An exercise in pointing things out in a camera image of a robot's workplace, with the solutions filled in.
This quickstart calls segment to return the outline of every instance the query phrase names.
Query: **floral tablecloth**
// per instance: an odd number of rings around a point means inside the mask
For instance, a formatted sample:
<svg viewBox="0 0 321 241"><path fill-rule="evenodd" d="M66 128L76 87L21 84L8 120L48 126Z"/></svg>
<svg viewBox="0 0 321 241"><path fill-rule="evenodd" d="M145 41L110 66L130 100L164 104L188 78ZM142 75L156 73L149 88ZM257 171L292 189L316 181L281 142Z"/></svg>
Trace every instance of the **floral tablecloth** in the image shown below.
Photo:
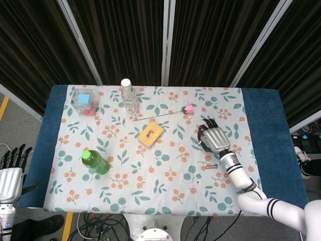
<svg viewBox="0 0 321 241"><path fill-rule="evenodd" d="M96 116L79 116L70 104L75 88L99 96ZM119 86L69 85L44 208L52 211L235 215L236 189L218 156L197 145L203 118L225 131L231 149L261 188L240 88L135 86L139 111L127 113ZM134 119L179 111L193 104L195 113L155 117L164 133L150 148L138 135L150 120ZM110 162L105 175L81 162L83 150L97 150ZM218 169L205 169L218 164Z"/></svg>

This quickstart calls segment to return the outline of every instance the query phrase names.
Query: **robotic arm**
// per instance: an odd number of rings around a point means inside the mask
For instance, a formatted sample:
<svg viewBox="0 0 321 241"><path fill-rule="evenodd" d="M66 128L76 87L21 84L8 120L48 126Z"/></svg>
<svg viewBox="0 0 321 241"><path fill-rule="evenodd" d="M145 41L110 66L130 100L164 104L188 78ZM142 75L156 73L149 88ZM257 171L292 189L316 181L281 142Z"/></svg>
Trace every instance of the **robotic arm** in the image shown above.
<svg viewBox="0 0 321 241"><path fill-rule="evenodd" d="M8 151L0 160L0 240L9 241L16 209L14 203L24 193L22 186L28 155L32 148L26 149L25 144Z"/></svg>
<svg viewBox="0 0 321 241"><path fill-rule="evenodd" d="M313 201L301 209L284 201L267 198L255 182L245 173L235 153L231 152L230 142L223 130L213 119L204 119L199 127L198 140L205 151L220 155L220 164L226 169L232 183L245 191L238 196L241 210L261 214L279 221L307 235L307 241L321 240L318 224L321 223L321 200Z"/></svg>

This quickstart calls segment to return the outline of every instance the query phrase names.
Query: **bottle cap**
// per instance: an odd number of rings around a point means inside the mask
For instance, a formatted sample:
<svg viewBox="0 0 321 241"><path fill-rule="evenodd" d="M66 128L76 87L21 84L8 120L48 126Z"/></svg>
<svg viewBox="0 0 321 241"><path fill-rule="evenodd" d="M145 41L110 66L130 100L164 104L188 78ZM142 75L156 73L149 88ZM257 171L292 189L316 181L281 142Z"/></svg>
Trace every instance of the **bottle cap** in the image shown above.
<svg viewBox="0 0 321 241"><path fill-rule="evenodd" d="M91 158L91 153L90 151L84 151L81 155L82 159L88 160Z"/></svg>
<svg viewBox="0 0 321 241"><path fill-rule="evenodd" d="M121 81L121 86L122 87L125 87L125 88L127 88L127 87L130 87L131 86L131 82L130 82L130 79L122 79L122 81Z"/></svg>

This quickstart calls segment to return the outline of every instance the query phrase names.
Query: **white bottle cap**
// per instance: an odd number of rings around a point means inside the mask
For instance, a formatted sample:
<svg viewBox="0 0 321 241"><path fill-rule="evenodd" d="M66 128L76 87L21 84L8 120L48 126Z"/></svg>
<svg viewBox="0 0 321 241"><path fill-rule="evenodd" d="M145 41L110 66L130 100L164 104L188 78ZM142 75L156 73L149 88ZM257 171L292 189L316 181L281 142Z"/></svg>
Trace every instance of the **white bottle cap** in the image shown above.
<svg viewBox="0 0 321 241"><path fill-rule="evenodd" d="M120 84L122 87L125 87L125 88L131 87L130 79L122 79Z"/></svg>

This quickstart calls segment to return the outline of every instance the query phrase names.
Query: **clear plastic box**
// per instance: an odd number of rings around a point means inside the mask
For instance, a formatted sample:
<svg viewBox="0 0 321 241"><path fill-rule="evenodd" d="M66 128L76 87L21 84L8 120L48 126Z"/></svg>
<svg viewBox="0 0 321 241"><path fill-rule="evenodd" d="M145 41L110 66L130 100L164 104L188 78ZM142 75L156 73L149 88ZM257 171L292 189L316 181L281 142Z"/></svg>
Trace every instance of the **clear plastic box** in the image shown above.
<svg viewBox="0 0 321 241"><path fill-rule="evenodd" d="M75 89L71 99L71 105L79 115L96 115L98 98L92 89Z"/></svg>

